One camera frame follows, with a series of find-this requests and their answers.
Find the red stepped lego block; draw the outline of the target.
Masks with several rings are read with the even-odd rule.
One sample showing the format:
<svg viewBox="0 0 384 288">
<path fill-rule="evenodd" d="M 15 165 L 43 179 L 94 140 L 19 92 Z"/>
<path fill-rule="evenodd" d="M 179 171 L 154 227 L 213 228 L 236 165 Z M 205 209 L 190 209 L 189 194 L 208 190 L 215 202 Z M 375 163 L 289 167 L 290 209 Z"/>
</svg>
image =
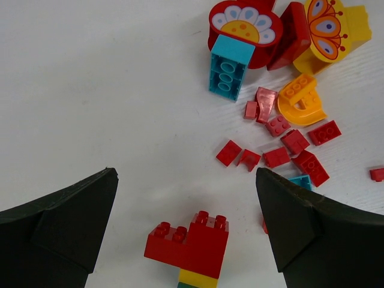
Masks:
<svg viewBox="0 0 384 288">
<path fill-rule="evenodd" d="M 229 237 L 229 222 L 199 211 L 188 228 L 160 222 L 148 235 L 144 256 L 218 279 Z"/>
</svg>

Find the teal long lego brick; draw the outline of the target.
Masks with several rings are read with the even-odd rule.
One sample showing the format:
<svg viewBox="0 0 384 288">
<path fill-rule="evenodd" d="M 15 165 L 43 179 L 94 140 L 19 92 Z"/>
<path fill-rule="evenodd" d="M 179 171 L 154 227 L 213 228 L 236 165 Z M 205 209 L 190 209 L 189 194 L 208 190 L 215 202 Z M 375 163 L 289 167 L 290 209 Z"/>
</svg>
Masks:
<svg viewBox="0 0 384 288">
<path fill-rule="evenodd" d="M 219 35 L 211 50 L 209 91 L 237 101 L 255 46 Z"/>
</svg>

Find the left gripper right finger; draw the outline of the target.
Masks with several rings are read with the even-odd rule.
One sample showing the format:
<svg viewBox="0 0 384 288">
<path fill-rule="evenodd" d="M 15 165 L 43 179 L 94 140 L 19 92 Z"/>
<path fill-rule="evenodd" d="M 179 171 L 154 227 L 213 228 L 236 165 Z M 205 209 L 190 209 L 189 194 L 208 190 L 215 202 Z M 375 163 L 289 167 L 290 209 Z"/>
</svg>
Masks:
<svg viewBox="0 0 384 288">
<path fill-rule="evenodd" d="M 383 216 L 259 168 L 256 190 L 287 287 L 383 287 Z"/>
</svg>

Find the red lego brick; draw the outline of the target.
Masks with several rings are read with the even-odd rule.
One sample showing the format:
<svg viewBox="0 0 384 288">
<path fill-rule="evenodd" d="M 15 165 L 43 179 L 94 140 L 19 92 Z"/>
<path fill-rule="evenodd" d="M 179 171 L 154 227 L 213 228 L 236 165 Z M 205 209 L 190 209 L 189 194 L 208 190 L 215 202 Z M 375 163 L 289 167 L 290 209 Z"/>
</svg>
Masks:
<svg viewBox="0 0 384 288">
<path fill-rule="evenodd" d="M 292 158 L 292 161 L 302 173 L 310 177 L 315 187 L 319 187 L 329 179 L 329 175 L 317 157 L 306 150 L 303 150 L 297 157 Z"/>
</svg>

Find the small red lego cube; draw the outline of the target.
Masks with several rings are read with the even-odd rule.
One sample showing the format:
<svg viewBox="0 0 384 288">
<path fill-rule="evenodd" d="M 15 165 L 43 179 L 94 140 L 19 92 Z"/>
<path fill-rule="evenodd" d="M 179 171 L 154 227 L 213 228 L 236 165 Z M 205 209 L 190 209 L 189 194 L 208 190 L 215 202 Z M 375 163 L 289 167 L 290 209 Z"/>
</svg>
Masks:
<svg viewBox="0 0 384 288">
<path fill-rule="evenodd" d="M 382 182 L 384 180 L 384 167 L 372 167 L 369 169 L 370 178 L 372 181 Z"/>
</svg>

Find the yellow butterfly lego block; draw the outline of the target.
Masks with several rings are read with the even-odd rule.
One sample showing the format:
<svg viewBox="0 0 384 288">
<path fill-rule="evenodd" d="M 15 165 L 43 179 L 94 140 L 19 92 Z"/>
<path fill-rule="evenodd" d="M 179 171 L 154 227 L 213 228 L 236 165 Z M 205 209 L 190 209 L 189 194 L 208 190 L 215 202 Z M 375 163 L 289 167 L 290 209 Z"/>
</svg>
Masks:
<svg viewBox="0 0 384 288">
<path fill-rule="evenodd" d="M 341 1 L 291 2 L 282 13 L 283 35 L 267 70 L 292 64 L 300 73 L 316 75 L 371 40 L 363 5 Z"/>
</svg>

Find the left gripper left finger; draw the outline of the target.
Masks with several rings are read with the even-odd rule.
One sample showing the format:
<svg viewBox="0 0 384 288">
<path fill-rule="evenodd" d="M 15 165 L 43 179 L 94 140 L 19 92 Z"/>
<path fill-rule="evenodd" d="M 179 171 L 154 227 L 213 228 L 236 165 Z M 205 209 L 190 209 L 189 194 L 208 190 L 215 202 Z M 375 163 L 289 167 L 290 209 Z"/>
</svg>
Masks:
<svg viewBox="0 0 384 288">
<path fill-rule="evenodd" d="M 1 287 L 85 287 L 118 187 L 106 168 L 1 212 Z"/>
</svg>

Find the red flower lego block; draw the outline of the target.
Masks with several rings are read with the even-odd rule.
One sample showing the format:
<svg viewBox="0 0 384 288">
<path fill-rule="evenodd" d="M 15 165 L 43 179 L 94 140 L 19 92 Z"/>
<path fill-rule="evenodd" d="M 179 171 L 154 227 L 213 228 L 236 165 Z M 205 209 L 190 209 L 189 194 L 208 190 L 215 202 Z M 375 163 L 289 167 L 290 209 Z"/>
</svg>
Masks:
<svg viewBox="0 0 384 288">
<path fill-rule="evenodd" d="M 248 67 L 266 66 L 283 35 L 282 20 L 273 12 L 275 1 L 221 1 L 209 12 L 208 48 L 225 35 L 255 47 Z"/>
</svg>

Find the yellow arch lego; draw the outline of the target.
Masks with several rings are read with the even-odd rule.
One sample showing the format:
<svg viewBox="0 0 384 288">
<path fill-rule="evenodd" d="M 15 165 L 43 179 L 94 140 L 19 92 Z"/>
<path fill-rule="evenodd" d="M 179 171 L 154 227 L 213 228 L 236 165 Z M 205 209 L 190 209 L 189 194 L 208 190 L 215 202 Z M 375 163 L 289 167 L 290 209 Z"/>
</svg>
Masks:
<svg viewBox="0 0 384 288">
<path fill-rule="evenodd" d="M 317 80 L 307 74 L 287 83 L 278 93 L 278 111 L 295 125 L 309 126 L 326 119 L 316 86 Z"/>
</svg>

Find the teal yellow lego stack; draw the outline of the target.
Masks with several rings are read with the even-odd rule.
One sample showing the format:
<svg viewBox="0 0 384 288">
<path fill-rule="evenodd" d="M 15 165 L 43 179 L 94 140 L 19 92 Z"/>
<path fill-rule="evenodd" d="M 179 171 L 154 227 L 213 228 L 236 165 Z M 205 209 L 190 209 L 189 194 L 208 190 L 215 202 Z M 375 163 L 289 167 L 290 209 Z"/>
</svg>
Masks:
<svg viewBox="0 0 384 288">
<path fill-rule="evenodd" d="M 191 272 L 188 270 L 180 269 L 179 283 L 193 287 L 217 288 L 218 279 Z"/>
</svg>

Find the small teal lego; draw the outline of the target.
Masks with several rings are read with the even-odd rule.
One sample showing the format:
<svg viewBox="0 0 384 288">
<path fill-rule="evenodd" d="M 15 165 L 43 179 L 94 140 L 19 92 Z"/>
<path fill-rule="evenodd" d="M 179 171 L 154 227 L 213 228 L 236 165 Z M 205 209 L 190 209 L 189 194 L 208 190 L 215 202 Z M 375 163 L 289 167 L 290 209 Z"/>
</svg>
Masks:
<svg viewBox="0 0 384 288">
<path fill-rule="evenodd" d="M 289 181 L 307 190 L 310 190 L 310 191 L 313 190 L 310 176 L 307 174 L 291 177 L 289 178 Z"/>
</svg>

